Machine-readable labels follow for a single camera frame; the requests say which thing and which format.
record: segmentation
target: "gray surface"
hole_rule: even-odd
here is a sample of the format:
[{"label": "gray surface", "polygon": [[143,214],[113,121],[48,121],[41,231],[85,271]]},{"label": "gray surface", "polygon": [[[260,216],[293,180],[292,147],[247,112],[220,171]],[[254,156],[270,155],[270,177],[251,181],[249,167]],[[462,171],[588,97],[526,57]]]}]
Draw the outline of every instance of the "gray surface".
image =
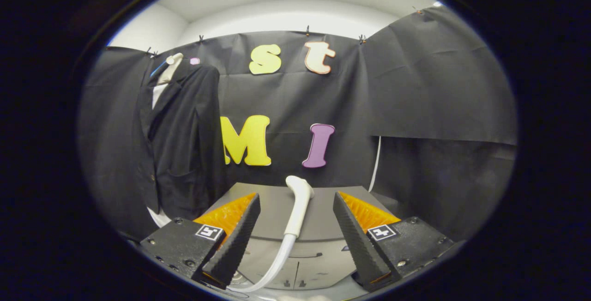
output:
[{"label": "gray surface", "polygon": [[[327,241],[343,238],[343,233],[340,231],[332,211],[334,193],[337,191],[350,194],[376,206],[376,208],[389,212],[361,186],[314,188],[314,198],[308,204],[298,241]],[[207,212],[253,192],[258,193],[260,197],[260,215],[251,237],[282,240],[294,205],[293,192],[287,187],[236,183]]]}]

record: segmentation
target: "black curtain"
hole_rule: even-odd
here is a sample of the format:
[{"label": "black curtain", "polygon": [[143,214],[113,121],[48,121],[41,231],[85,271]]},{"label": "black curtain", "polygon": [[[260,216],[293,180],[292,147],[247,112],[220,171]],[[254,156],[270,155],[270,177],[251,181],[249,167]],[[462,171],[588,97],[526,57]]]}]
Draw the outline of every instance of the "black curtain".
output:
[{"label": "black curtain", "polygon": [[78,108],[78,151],[98,208],[114,228],[135,239],[158,229],[133,182],[131,120],[150,57],[109,47],[88,76]]},{"label": "black curtain", "polygon": [[[306,42],[327,42],[336,51],[326,57],[329,74],[316,74],[304,63]],[[273,74],[251,74],[251,51],[260,45],[281,48],[281,68]],[[228,184],[236,182],[285,186],[288,175],[306,179],[313,187],[364,186],[371,181],[377,142],[368,133],[367,69],[357,40],[305,32],[254,32],[205,39],[159,55],[153,70],[166,57],[183,53],[220,71],[220,114],[240,132],[255,114],[270,118],[266,151],[270,166],[228,165]],[[312,143],[312,124],[334,126],[324,167],[302,166]]]},{"label": "black curtain", "polygon": [[[306,42],[336,51],[329,74],[304,63]],[[281,48],[281,68],[251,74],[251,51]],[[234,161],[235,182],[285,184],[287,175],[313,187],[369,189],[395,215],[418,215],[450,238],[472,236],[494,210],[513,168],[517,126],[509,82],[477,34],[445,7],[425,9],[358,40],[305,32],[254,32],[205,39],[154,58],[110,48],[97,62],[80,107],[80,152],[91,190],[120,230],[147,236],[155,226],[129,173],[130,125],[144,72],[183,53],[220,72],[220,114],[239,133],[255,114],[270,118],[270,166]],[[327,164],[308,169],[312,124],[336,131]]]},{"label": "black curtain", "polygon": [[489,47],[445,7],[367,39],[370,133],[381,137],[374,192],[453,240],[477,232],[509,181],[517,114]]}]

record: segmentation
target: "white wall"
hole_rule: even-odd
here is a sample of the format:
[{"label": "white wall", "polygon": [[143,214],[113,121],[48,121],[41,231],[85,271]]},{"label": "white wall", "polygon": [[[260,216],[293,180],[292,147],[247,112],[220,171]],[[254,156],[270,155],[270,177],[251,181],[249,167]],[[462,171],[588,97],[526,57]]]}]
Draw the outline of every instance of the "white wall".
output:
[{"label": "white wall", "polygon": [[306,31],[357,39],[371,36],[398,18],[372,8],[329,0],[277,0],[228,9],[190,23],[177,46],[228,34]]},{"label": "white wall", "polygon": [[129,21],[109,43],[109,46],[128,47],[159,53],[177,47],[177,41],[188,22],[179,14],[153,4]]}]

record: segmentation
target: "foam letter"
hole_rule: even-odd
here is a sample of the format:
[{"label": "foam letter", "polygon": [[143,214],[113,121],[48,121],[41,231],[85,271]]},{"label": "foam letter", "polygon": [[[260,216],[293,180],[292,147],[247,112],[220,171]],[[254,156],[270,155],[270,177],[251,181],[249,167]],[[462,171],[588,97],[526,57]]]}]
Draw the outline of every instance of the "foam letter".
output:
[{"label": "foam letter", "polygon": [[253,49],[249,68],[253,74],[272,74],[281,67],[281,59],[277,56],[281,49],[277,45],[260,45]]},{"label": "foam letter", "polygon": [[313,169],[326,165],[325,152],[326,146],[329,143],[329,137],[334,133],[334,127],[328,124],[312,124],[310,126],[312,131],[312,145],[310,145],[310,152],[308,159],[302,162],[304,167]]},{"label": "foam letter", "polygon": [[308,47],[306,55],[306,68],[317,74],[328,74],[331,72],[331,66],[325,65],[325,56],[334,57],[336,52],[329,50],[327,42],[307,42],[304,46]]},{"label": "foam letter", "polygon": [[271,158],[266,155],[265,131],[270,120],[264,115],[249,116],[244,122],[240,135],[236,133],[230,119],[221,117],[222,141],[226,165],[230,163],[230,157],[226,156],[226,150],[232,156],[236,164],[242,161],[244,150],[248,148],[244,163],[250,166],[269,166]]}]

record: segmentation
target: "black suit jacket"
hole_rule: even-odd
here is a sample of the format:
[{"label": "black suit jacket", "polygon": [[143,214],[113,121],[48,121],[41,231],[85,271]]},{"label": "black suit jacket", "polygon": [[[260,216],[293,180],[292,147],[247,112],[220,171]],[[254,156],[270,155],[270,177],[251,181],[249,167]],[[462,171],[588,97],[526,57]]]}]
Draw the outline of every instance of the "black suit jacket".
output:
[{"label": "black suit jacket", "polygon": [[182,60],[152,110],[154,86],[167,65],[144,74],[133,119],[136,180],[146,206],[195,219],[228,189],[217,87],[212,66]]}]

